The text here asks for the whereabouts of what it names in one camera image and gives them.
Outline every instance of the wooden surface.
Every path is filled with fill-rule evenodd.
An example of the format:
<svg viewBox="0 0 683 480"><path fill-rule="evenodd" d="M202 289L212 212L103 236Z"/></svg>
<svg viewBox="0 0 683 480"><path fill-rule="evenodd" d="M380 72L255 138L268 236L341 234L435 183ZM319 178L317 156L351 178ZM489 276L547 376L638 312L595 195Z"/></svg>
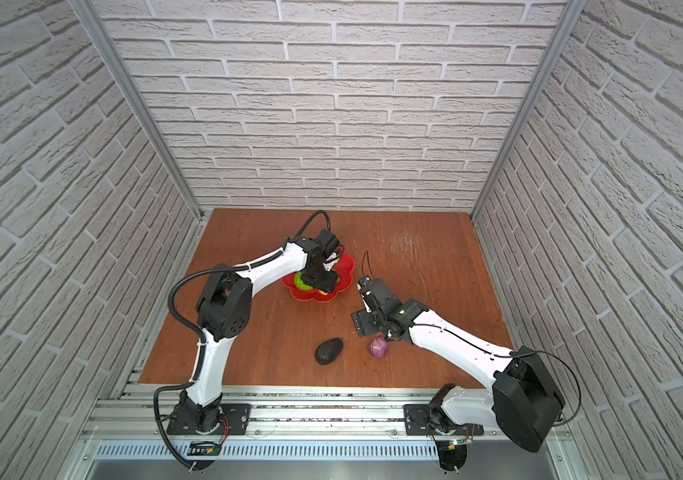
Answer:
<svg viewBox="0 0 683 480"><path fill-rule="evenodd" d="M192 273L221 262L238 264L266 254L292 236L311 211L214 210L200 239ZM501 346L512 346L490 283L480 246L466 214L329 212L332 231L355 259L355 281L364 251L374 277L405 302L420 300L454 325ZM325 225L316 217L306 234ZM185 285L176 305L196 321L195 303L206 278ZM389 353L368 352L373 337L359 338L350 315L363 308L355 284L332 302L298 302L281 283L253 299L251 320L232 345L225 385L362 386L439 388L456 383L481 388L467 373L427 350L390 342ZM345 346L328 366L315 349L339 337ZM195 361L197 336L166 317L140 383L184 383Z"/></svg>

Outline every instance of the black bracket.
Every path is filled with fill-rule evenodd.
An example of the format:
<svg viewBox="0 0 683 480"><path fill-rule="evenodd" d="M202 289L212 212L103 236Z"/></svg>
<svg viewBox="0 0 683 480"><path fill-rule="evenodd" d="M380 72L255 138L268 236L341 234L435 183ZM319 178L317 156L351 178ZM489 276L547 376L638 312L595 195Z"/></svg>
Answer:
<svg viewBox="0 0 683 480"><path fill-rule="evenodd" d="M209 275L196 305L200 328L208 329L217 342L238 335L251 318L252 291L251 280L233 272Z"/></svg>
<svg viewBox="0 0 683 480"><path fill-rule="evenodd" d="M222 403L220 406L220 415L227 417L227 421L230 423L230 434L235 435L245 435L246 428L248 427L249 417L251 415L251 405L249 403ZM179 412L174 412L169 417L168 428L166 433L168 435L199 435L195 431L195 425L188 417L180 415ZM224 426L219 423L213 429L212 432L206 434L206 436L221 436L224 433Z"/></svg>
<svg viewBox="0 0 683 480"><path fill-rule="evenodd" d="M404 340L413 344L408 329L416 317L430 310L429 307L416 300L401 303L380 278L372 280L363 276L357 281L357 287L367 306L366 310L352 313L357 336L383 332L388 342Z"/></svg>
<svg viewBox="0 0 683 480"><path fill-rule="evenodd" d="M403 406L403 418L405 418L405 434L408 436L432 436L432 435L459 435L481 436L484 434L483 426L468 423L466 425L453 426L454 433L438 431L441 426L436 425L430 417L430 406L419 404L408 404Z"/></svg>

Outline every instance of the red flower-shaped bowl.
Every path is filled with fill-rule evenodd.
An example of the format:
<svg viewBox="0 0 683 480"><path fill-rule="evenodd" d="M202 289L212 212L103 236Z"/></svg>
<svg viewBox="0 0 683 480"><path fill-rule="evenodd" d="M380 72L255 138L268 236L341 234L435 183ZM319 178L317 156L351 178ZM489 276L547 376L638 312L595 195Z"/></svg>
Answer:
<svg viewBox="0 0 683 480"><path fill-rule="evenodd" d="M351 256L347 254L341 255L341 258L333 266L332 270L336 270L339 275L339 281L336 283L336 288L333 292L323 295L318 289L313 288L312 290L305 291L296 288L294 283L294 275L289 274L280 279L283 285L289 287L291 291L291 296L297 299L299 302L308 302L309 300L314 300L315 302L326 303L334 300L339 292L347 290L347 288L352 285L352 271L355 269L355 261Z"/></svg>

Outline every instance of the red onion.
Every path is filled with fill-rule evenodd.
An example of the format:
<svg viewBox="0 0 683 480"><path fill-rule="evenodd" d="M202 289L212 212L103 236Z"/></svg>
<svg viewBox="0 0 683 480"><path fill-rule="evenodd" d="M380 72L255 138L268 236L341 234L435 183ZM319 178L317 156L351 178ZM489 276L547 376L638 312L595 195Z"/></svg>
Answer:
<svg viewBox="0 0 683 480"><path fill-rule="evenodd" d="M388 350L389 344L383 337L380 336L372 340L371 344L368 346L368 351L378 359L381 359L383 356L387 355Z"/></svg>

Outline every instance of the scratch mark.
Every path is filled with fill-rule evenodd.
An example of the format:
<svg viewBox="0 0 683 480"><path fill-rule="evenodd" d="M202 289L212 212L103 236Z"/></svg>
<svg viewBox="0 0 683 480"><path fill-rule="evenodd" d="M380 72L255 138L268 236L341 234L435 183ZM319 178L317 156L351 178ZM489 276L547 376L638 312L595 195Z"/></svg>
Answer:
<svg viewBox="0 0 683 480"><path fill-rule="evenodd" d="M419 268L424 270L424 267L419 260L419 253L426 254L426 252L421 247L421 238L419 238L419 235L415 232L406 230L404 232L396 233L392 239L390 250L393 254L401 258L416 260L416 264L419 265Z"/></svg>
<svg viewBox="0 0 683 480"><path fill-rule="evenodd" d="M424 285L424 302L429 303L430 298L427 296L427 283L424 283L424 277L421 276L421 272L419 272L419 278L421 278L421 284Z"/></svg>

